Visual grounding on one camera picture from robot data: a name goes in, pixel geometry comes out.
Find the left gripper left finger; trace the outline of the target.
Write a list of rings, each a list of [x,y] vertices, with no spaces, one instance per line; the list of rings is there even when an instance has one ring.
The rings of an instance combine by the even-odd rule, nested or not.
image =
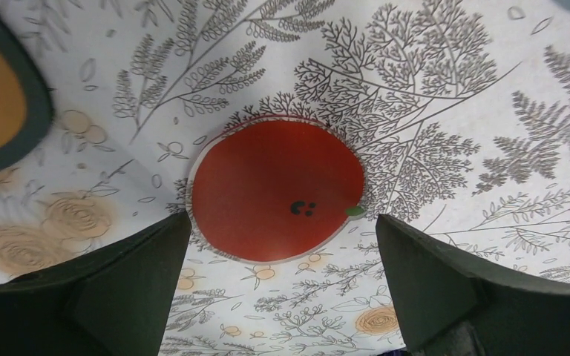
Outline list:
[[[190,234],[173,214],[0,284],[0,355],[156,355]]]

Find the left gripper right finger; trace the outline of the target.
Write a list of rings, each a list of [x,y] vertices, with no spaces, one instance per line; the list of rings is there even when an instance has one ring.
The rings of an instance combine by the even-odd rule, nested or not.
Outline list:
[[[441,242],[389,215],[376,236],[413,355],[570,355],[570,284]]]

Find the red apple coaster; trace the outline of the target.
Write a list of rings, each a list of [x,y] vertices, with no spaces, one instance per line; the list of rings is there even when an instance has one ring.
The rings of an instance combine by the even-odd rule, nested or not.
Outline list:
[[[328,130],[261,120],[209,146],[189,179],[187,209],[214,249],[272,263],[332,238],[364,182],[358,157]]]

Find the orange smiley coaster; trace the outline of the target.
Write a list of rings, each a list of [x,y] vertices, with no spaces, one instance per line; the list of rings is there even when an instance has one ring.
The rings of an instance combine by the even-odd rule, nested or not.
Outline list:
[[[0,19],[0,171],[26,157],[42,142],[53,116],[46,81]]]

